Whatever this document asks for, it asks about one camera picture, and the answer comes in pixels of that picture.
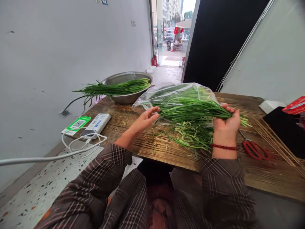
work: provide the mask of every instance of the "tree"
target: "tree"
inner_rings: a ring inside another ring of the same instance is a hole
[[[179,13],[176,13],[175,16],[172,18],[172,20],[177,23],[177,22],[181,22],[181,16]]]
[[[193,18],[193,11],[190,10],[190,11],[184,13],[184,20],[187,18],[189,18],[189,19]]]

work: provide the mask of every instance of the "plaid shirt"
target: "plaid shirt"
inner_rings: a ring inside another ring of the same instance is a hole
[[[148,228],[146,179],[132,170],[122,181],[131,152],[108,145],[56,198],[38,228]],[[254,200],[236,160],[203,159],[203,213],[194,213],[175,190],[177,228],[256,228]],[[108,196],[118,188],[107,208]]]

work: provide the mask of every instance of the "charging cable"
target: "charging cable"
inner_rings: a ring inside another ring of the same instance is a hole
[[[90,149],[93,149],[94,147],[96,147],[92,152],[90,152],[88,155],[84,156],[84,157],[87,157],[89,156],[90,154],[92,154],[94,151],[96,151],[100,144],[104,141],[107,140],[107,137],[106,136],[103,136],[103,135],[100,135],[98,133],[90,133],[90,134],[87,134],[87,135],[84,135],[84,136],[81,136],[75,140],[73,140],[69,145],[67,145],[64,141],[64,135],[72,130],[69,130],[65,133],[63,133],[63,135],[61,136],[61,141],[63,142],[64,146],[68,148],[68,150],[70,151],[70,153],[68,154],[65,154],[65,155],[61,155],[61,156],[54,156],[54,157],[25,157],[25,158],[11,158],[11,159],[4,159],[4,160],[0,160],[0,166],[3,166],[3,165],[12,165],[12,164],[24,164],[24,163],[37,163],[37,162],[51,162],[51,161],[57,161],[57,160],[60,160],[60,159],[64,159],[64,158],[67,158],[67,157],[70,157],[70,156],[73,156],[75,154],[80,154],[80,153],[83,153],[83,152],[86,152]],[[80,149],[72,149],[72,144],[74,142],[76,142],[77,140],[80,140],[84,137],[87,137],[87,136],[90,136],[92,137],[92,135],[97,135],[98,139],[99,139],[99,142],[84,149],[85,146],[87,146],[89,144],[89,142],[91,141],[91,139],[87,139],[85,145],[80,148]]]

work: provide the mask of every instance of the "red bead bracelet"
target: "red bead bracelet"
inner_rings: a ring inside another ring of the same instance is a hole
[[[217,147],[217,148],[222,148],[222,149],[229,149],[229,150],[237,151],[237,147],[221,146],[221,145],[216,145],[214,143],[212,143],[211,146]]]

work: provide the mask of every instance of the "green sticker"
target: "green sticker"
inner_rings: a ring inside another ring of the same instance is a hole
[[[77,132],[77,131],[79,131],[78,128],[83,127],[90,120],[91,120],[91,117],[81,116],[77,120],[75,120],[71,125],[69,125],[66,129]]]

